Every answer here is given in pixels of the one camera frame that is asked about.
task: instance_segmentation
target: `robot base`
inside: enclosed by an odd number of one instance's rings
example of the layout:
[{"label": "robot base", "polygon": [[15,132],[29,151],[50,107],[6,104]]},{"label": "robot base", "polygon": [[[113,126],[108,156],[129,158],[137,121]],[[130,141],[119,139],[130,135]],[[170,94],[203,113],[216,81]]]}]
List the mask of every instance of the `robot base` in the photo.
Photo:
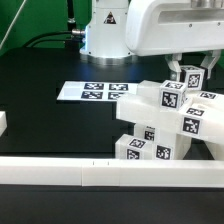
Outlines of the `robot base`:
[{"label": "robot base", "polygon": [[102,58],[86,54],[80,54],[80,58],[83,61],[91,62],[98,65],[123,65],[129,63],[136,63],[138,61],[138,57],[136,55],[130,55],[122,58]]}]

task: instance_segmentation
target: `black and white pattern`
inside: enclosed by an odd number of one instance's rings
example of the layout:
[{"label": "black and white pattern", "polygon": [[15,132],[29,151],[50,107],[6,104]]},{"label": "black and white pattern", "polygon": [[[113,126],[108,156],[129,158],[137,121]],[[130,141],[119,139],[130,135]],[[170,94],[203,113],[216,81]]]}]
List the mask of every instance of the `black and white pattern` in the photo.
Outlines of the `black and white pattern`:
[{"label": "black and white pattern", "polygon": [[145,131],[145,139],[149,141],[154,141],[155,133],[152,131]]},{"label": "black and white pattern", "polygon": [[199,116],[201,117],[204,114],[204,110],[199,110],[199,109],[195,109],[195,108],[189,108],[187,110],[187,114],[191,114],[191,115],[195,115],[195,116]]},{"label": "black and white pattern", "polygon": [[103,83],[86,83],[84,89],[89,90],[103,90],[104,84]]},{"label": "black and white pattern", "polygon": [[146,143],[145,141],[139,139],[133,139],[129,145],[141,149],[145,145],[145,143]]},{"label": "black and white pattern", "polygon": [[171,149],[167,148],[167,147],[163,147],[163,146],[157,145],[156,158],[157,159],[170,160],[170,158],[171,158]]},{"label": "black and white pattern", "polygon": [[171,88],[171,89],[181,89],[183,87],[182,84],[178,84],[178,83],[173,83],[173,82],[168,82],[165,87],[167,88]]},{"label": "black and white pattern", "polygon": [[197,135],[200,128],[200,120],[185,117],[183,131]]},{"label": "black and white pattern", "polygon": [[116,100],[120,98],[124,93],[118,93],[118,92],[110,92],[108,93],[108,100]]},{"label": "black and white pattern", "polygon": [[128,91],[128,84],[110,84],[109,90]]},{"label": "black and white pattern", "polygon": [[177,108],[177,102],[178,102],[178,94],[165,91],[163,92],[162,106]]},{"label": "black and white pattern", "polygon": [[208,98],[208,99],[215,99],[216,98],[216,94],[214,93],[206,93],[206,92],[203,92],[200,94],[200,97],[204,97],[204,98]]},{"label": "black and white pattern", "polygon": [[140,159],[140,152],[128,149],[127,150],[127,159]]},{"label": "black and white pattern", "polygon": [[200,74],[189,75],[188,88],[197,88],[197,87],[199,87],[200,78],[201,78]]},{"label": "black and white pattern", "polygon": [[103,92],[89,92],[84,91],[81,96],[82,99],[99,100],[103,98]]}]

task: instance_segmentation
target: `black cable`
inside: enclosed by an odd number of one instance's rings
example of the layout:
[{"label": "black cable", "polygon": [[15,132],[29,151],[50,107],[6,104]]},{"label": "black cable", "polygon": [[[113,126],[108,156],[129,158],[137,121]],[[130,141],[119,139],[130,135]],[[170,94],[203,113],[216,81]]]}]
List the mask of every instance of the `black cable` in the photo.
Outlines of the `black cable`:
[{"label": "black cable", "polygon": [[72,35],[72,31],[58,31],[58,32],[51,32],[51,33],[45,33],[45,34],[41,34],[39,36],[36,36],[34,38],[32,38],[31,40],[27,41],[23,47],[28,47],[31,43],[33,43],[34,41],[41,39],[43,37],[50,37],[50,36],[58,36],[58,35],[64,35],[64,34],[70,34]]},{"label": "black cable", "polygon": [[74,19],[73,0],[67,0],[68,18]]},{"label": "black cable", "polygon": [[64,41],[80,42],[80,43],[82,43],[81,39],[80,40],[79,39],[44,39],[44,40],[39,40],[39,41],[33,43],[32,45],[30,45],[30,47],[34,47],[37,44],[42,43],[42,42],[64,42]]},{"label": "black cable", "polygon": [[42,43],[42,42],[63,42],[63,41],[66,41],[65,39],[45,39],[45,40],[39,40],[37,42],[34,42],[32,45],[30,45],[30,47],[34,47],[36,46],[37,44],[39,43]]}]

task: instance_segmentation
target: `metal rod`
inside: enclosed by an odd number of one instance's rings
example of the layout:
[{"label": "metal rod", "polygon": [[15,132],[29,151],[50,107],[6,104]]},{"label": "metal rod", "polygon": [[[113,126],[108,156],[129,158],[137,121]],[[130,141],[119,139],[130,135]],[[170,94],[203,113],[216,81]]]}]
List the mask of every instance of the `metal rod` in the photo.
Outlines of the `metal rod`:
[{"label": "metal rod", "polygon": [[67,22],[68,30],[72,30],[76,28],[73,0],[67,0],[67,8],[68,8],[68,22]]}]

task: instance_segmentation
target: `white block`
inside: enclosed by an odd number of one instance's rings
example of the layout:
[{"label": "white block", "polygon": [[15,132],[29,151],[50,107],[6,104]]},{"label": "white block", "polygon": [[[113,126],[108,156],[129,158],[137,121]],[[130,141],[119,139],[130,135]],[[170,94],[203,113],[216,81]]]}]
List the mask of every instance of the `white block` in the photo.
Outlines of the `white block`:
[{"label": "white block", "polygon": [[187,92],[187,97],[193,98],[193,103],[201,107],[210,107],[224,112],[224,95],[205,91]]},{"label": "white block", "polygon": [[82,184],[82,160],[0,157],[0,184]]},{"label": "white block", "polygon": [[120,164],[117,160],[89,160],[82,166],[82,186],[119,186]]},{"label": "white block", "polygon": [[123,135],[116,142],[115,158],[128,160],[152,159],[152,142],[130,135]]},{"label": "white block", "polygon": [[[180,111],[161,111],[158,104],[147,97],[125,95],[117,101],[117,118],[138,123],[164,131],[224,144],[223,112],[211,108],[200,109],[191,107],[188,99]],[[204,111],[200,116],[192,112]]]},{"label": "white block", "polygon": [[137,95],[149,97],[151,99],[154,99],[155,101],[158,101],[160,94],[160,86],[161,83],[158,82],[143,81],[138,84]]},{"label": "white block", "polygon": [[[191,105],[188,99],[181,110]],[[180,111],[160,110],[159,103],[147,97],[126,94],[117,101],[117,119],[160,128],[173,133],[181,130],[182,115]]]},{"label": "white block", "polygon": [[134,136],[148,141],[154,141],[155,128],[148,127],[141,124],[135,124],[134,126]]},{"label": "white block", "polygon": [[224,160],[224,145],[211,142],[205,142],[205,144],[215,160]]},{"label": "white block", "polygon": [[190,147],[190,137],[156,129],[153,159],[182,160]]},{"label": "white block", "polygon": [[205,70],[193,65],[183,65],[180,68],[182,70],[181,79],[183,78],[187,84],[188,90],[201,90]]},{"label": "white block", "polygon": [[0,136],[3,134],[6,128],[7,122],[5,112],[0,111]]},{"label": "white block", "polygon": [[160,86],[160,107],[169,110],[180,110],[186,101],[187,84],[165,81]]},{"label": "white block", "polygon": [[224,162],[120,161],[120,186],[224,187]]}]

